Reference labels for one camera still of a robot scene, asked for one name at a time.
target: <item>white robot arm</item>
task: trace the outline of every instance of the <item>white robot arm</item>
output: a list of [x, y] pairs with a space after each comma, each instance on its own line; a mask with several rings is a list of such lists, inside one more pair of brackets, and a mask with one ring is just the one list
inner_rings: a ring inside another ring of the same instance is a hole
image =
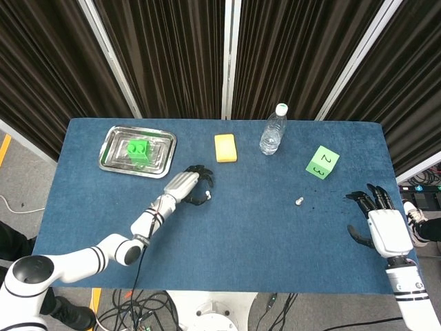
[[189, 167], [177, 174], [164, 188], [164, 194], [132, 224], [132, 239], [111, 234], [98, 245], [65, 255], [24, 257], [9, 268], [0, 289], [0, 331], [47, 330], [39, 317], [41, 304], [50, 285], [60, 279], [74, 283], [104, 271], [109, 260], [121, 265], [130, 265], [148, 247], [152, 235], [181, 201], [200, 205], [210, 198], [207, 191], [204, 199], [191, 196], [191, 191], [200, 180], [213, 186], [212, 172], [202, 165]]
[[355, 200], [365, 214], [372, 239], [361, 237], [352, 225], [348, 225], [350, 235], [357, 243], [377, 250], [387, 260], [386, 273], [408, 329], [441, 331], [418, 267], [407, 258], [413, 246], [406, 223], [383, 188], [371, 184], [367, 187], [375, 203], [361, 191], [346, 197]]

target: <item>black curtain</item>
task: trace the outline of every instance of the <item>black curtain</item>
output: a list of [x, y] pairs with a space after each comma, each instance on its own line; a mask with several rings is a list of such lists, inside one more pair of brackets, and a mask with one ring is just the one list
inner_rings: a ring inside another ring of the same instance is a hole
[[396, 174], [441, 150], [441, 1], [405, 1], [330, 110], [382, 124]]
[[144, 117], [221, 117], [225, 0], [95, 0]]
[[232, 118], [314, 119], [381, 0], [243, 0]]
[[57, 159], [73, 117], [132, 117], [76, 1], [0, 1], [0, 117]]

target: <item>silver tray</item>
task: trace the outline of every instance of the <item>silver tray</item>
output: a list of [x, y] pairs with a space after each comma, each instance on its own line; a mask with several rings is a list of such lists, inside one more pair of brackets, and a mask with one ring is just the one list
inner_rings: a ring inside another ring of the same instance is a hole
[[[129, 158], [127, 145], [130, 140], [149, 141], [150, 152], [147, 162], [133, 162]], [[123, 174], [162, 178], [170, 170], [175, 147], [176, 136], [170, 132], [114, 126], [107, 133], [99, 152], [99, 167]]]

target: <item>green cube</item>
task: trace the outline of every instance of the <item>green cube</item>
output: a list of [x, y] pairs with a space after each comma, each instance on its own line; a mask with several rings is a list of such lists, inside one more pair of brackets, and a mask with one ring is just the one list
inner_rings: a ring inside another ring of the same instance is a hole
[[306, 171], [320, 179], [325, 179], [333, 170], [340, 155], [320, 146], [306, 167]]
[[131, 140], [127, 145], [127, 154], [132, 161], [148, 162], [150, 143], [146, 140]]

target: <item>blue table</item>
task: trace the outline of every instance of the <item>blue table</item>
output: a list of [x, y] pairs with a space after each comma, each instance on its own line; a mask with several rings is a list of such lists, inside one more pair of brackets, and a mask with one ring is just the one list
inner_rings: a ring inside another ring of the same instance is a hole
[[[170, 173], [148, 179], [102, 171], [99, 150], [114, 125], [173, 132]], [[139, 287], [162, 290], [391, 293], [385, 260], [356, 244], [347, 224], [369, 234], [346, 193], [381, 185], [402, 212], [380, 125], [289, 121], [279, 150], [259, 150], [264, 121], [73, 119], [41, 224], [35, 254], [64, 254], [111, 233], [131, 237], [130, 225], [190, 165], [214, 171], [212, 200], [182, 203], [147, 250]], [[236, 163], [217, 163], [214, 135], [234, 133]], [[305, 171], [319, 145], [337, 152], [321, 180]], [[304, 197], [299, 207], [294, 204]], [[111, 263], [73, 286], [130, 288], [137, 263]]]

